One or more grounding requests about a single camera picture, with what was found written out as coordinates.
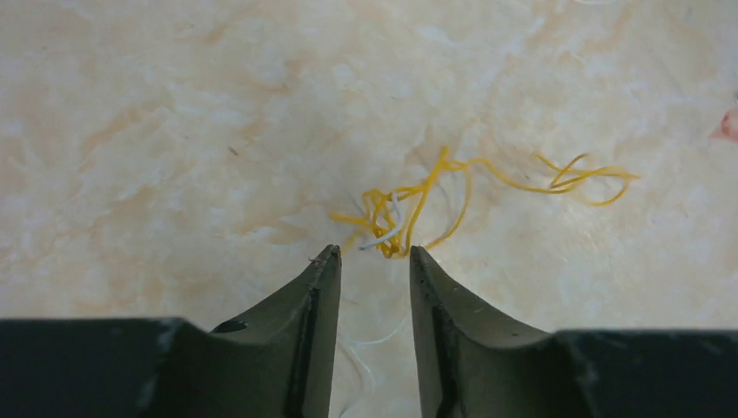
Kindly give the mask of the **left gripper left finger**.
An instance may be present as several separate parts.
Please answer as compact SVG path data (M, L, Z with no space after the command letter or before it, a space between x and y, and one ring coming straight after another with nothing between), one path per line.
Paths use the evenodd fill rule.
M341 254L210 331L180 317L1 323L4 417L326 417Z

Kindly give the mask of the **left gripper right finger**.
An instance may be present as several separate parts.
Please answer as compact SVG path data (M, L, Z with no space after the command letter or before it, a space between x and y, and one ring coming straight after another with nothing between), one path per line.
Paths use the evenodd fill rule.
M488 304L423 247L409 259L425 417L734 417L737 333L547 333Z

